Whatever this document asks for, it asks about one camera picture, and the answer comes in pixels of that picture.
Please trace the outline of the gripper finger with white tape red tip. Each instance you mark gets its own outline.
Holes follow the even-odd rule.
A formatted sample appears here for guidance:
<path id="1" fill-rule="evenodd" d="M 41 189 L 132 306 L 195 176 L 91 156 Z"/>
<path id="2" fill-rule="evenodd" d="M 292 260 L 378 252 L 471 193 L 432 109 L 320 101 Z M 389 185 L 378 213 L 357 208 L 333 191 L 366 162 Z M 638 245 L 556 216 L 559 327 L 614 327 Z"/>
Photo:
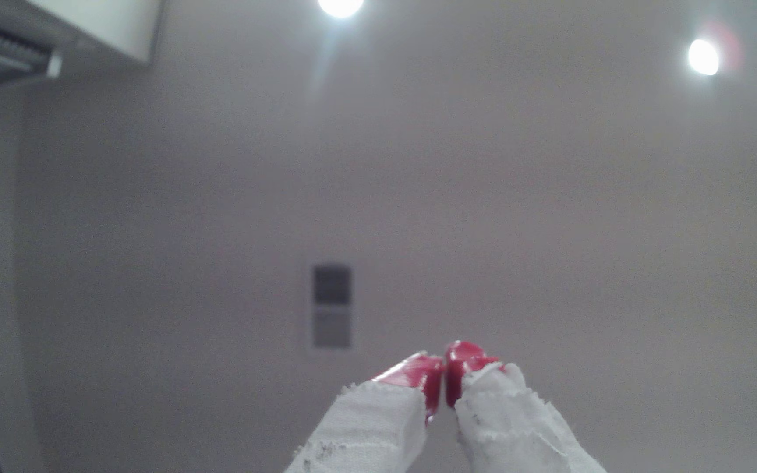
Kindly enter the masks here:
<path id="1" fill-rule="evenodd" d="M 444 360 L 418 352 L 344 387 L 285 472 L 406 472 L 439 408 Z"/>
<path id="2" fill-rule="evenodd" d="M 447 405 L 473 472 L 605 472 L 517 364 L 460 340 L 445 361 Z"/>

